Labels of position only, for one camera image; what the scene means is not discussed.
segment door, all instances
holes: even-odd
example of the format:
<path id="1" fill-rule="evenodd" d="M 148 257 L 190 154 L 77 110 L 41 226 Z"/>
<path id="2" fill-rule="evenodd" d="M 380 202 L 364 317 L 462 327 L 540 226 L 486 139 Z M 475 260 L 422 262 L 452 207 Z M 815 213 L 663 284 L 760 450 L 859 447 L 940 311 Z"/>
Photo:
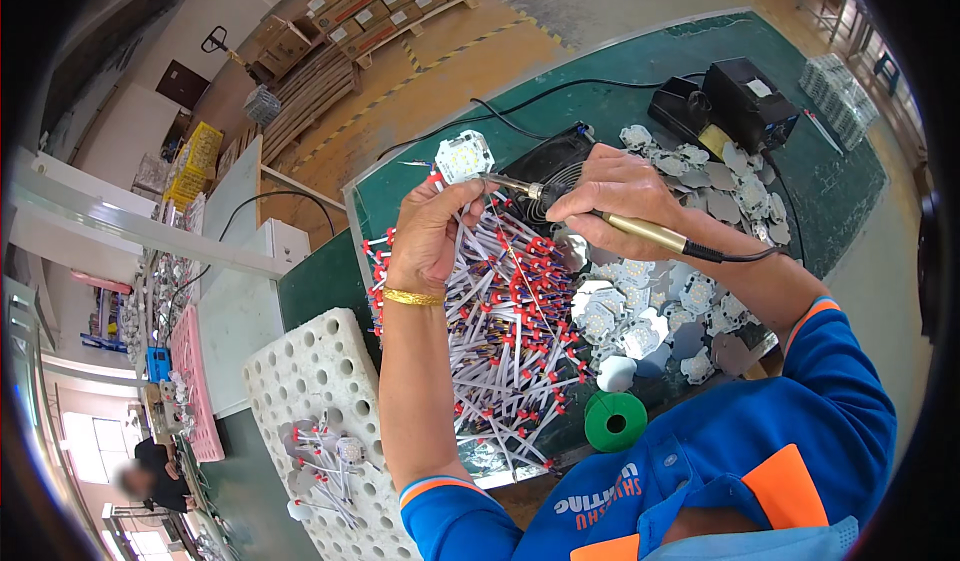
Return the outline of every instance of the door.
<path id="1" fill-rule="evenodd" d="M 193 111 L 208 86 L 210 82 L 204 76 L 182 63 L 171 61 L 156 85 L 156 91 L 180 107 Z"/>

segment gold bracelet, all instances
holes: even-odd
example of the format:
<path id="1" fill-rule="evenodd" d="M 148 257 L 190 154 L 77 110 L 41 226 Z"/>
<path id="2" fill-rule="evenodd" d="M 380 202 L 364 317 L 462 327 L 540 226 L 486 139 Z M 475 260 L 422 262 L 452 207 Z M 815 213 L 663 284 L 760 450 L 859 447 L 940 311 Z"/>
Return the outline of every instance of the gold bracelet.
<path id="1" fill-rule="evenodd" d="M 383 287 L 383 298 L 390 299 L 390 301 L 395 301 L 396 303 L 403 303 L 404 305 L 417 305 L 420 307 L 442 307 L 444 304 L 444 297 L 441 296 L 394 290 L 386 286 Z"/>

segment green solder spool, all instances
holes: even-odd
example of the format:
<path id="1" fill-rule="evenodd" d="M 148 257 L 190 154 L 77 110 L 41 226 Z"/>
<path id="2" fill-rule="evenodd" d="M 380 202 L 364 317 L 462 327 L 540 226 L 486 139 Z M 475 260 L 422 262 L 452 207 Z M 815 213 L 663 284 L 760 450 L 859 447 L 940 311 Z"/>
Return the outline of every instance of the green solder spool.
<path id="1" fill-rule="evenodd" d="M 647 429 L 647 409 L 629 392 L 600 391 L 586 402 L 583 429 L 597 451 L 626 451 Z"/>

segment hand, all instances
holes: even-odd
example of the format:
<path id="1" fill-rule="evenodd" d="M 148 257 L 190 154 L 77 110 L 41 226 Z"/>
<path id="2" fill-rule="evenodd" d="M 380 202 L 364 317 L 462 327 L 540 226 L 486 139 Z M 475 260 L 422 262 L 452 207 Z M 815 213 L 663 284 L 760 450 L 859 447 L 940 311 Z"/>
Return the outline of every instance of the hand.
<path id="1" fill-rule="evenodd" d="M 167 461 L 167 464 L 163 466 L 163 469 L 167 470 L 167 476 L 169 476 L 171 480 L 180 479 L 180 474 L 177 473 L 177 464 L 173 461 Z"/>
<path id="2" fill-rule="evenodd" d="M 481 195 L 496 189 L 495 183 L 485 188 L 482 180 L 470 180 L 448 185 L 443 192 L 429 182 L 411 190 L 400 203 L 386 286 L 443 297 L 447 291 L 444 282 L 453 271 L 458 227 L 453 215 L 469 204 L 461 219 L 473 228 L 484 209 Z"/>
<path id="3" fill-rule="evenodd" d="M 593 209 L 624 218 L 646 219 L 682 232 L 687 210 L 673 198 L 646 159 L 606 144 L 595 144 L 583 163 L 577 186 L 547 210 L 546 219 L 565 221 L 593 246 L 627 259 L 655 261 L 675 257 L 663 247 L 587 214 Z"/>

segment workbench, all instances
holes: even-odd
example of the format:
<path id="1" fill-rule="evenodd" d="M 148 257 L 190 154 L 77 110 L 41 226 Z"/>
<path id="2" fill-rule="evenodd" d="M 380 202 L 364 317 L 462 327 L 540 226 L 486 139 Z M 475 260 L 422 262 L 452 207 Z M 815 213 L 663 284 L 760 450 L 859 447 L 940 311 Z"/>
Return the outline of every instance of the workbench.
<path id="1" fill-rule="evenodd" d="M 539 75 L 504 87 L 488 95 L 486 100 L 495 109 L 506 109 L 555 85 L 588 77 L 659 83 L 672 75 L 705 72 L 715 60 L 738 56 L 749 57 L 795 105 L 816 111 L 812 100 L 798 85 L 806 58 L 775 28 L 748 9 L 688 17 L 670 25 L 606 42 Z M 643 124 L 654 135 L 666 132 L 647 115 L 652 93 L 653 89 L 597 84 L 574 86 L 551 94 L 510 115 L 510 118 L 521 127 L 543 135 L 559 133 L 581 121 L 594 127 L 599 142 L 622 147 L 618 135 L 626 125 Z M 473 107 L 464 107 L 463 112 L 445 119 L 438 126 L 456 118 L 486 114 L 484 109 Z M 379 238 L 387 228 L 394 226 L 402 197 L 426 178 L 424 168 L 392 160 L 432 161 L 440 140 L 452 138 L 466 129 L 484 134 L 498 169 L 509 165 L 537 144 L 496 120 L 467 123 L 444 130 L 424 142 L 386 157 L 348 183 L 343 194 L 350 218 L 349 230 L 341 232 L 319 248 L 278 283 L 284 330 L 292 330 L 334 307 L 351 308 L 361 328 L 372 326 L 366 301 L 366 287 L 371 283 L 370 270 L 366 257 L 359 252 L 360 244 L 364 239 Z M 797 206 L 806 267 L 817 277 L 823 278 L 854 241 L 870 215 L 885 187 L 886 174 L 869 141 L 864 140 L 841 158 L 803 117 L 799 119 L 786 146 L 774 151 L 774 158 Z M 779 183 L 768 186 L 768 191 L 780 193 L 786 201 Z M 793 256 L 798 258 L 798 231 L 792 209 L 788 208 L 788 215 L 793 235 L 790 248 Z M 378 342 L 370 337 L 366 345 L 374 365 L 379 368 Z M 634 389 L 634 394 L 642 399 L 651 417 L 707 386 L 694 387 L 686 384 L 685 380 L 675 379 L 678 361 L 671 360 L 670 363 L 672 365 L 667 366 L 664 378 L 638 378 L 635 381 L 641 384 Z M 594 389 L 595 386 L 588 384 L 575 389 L 574 403 L 568 408 L 566 421 L 556 429 L 552 429 L 551 423 L 550 433 L 545 433 L 537 440 L 536 446 L 546 455 L 562 456 L 583 449 L 586 442 L 583 407 Z M 227 420 L 218 423 L 222 433 L 228 434 L 228 440 L 258 439 L 250 411 L 236 413 Z M 231 460 L 230 452 L 227 457 L 228 462 L 238 462 Z M 269 462 L 269 456 L 262 457 Z M 217 467 L 219 465 L 222 463 L 204 466 L 210 482 L 224 480 L 236 483 L 226 475 L 222 478 L 218 476 L 221 474 Z M 264 472 L 273 473 L 267 468 L 264 468 Z M 266 477 L 266 480 L 272 482 L 274 478 Z M 282 490 L 279 481 L 275 485 Z M 222 504 L 220 509 L 226 511 Z M 250 525 L 248 518 L 243 521 Z M 276 519 L 270 519 L 270 524 L 275 525 Z M 284 529 L 283 532 L 294 539 L 296 548 L 309 546 L 308 542 L 302 543 L 306 533 L 294 521 L 290 521 L 290 524 L 290 530 Z M 292 536 L 290 531 L 298 534 Z M 279 537 L 280 534 L 268 536 Z"/>

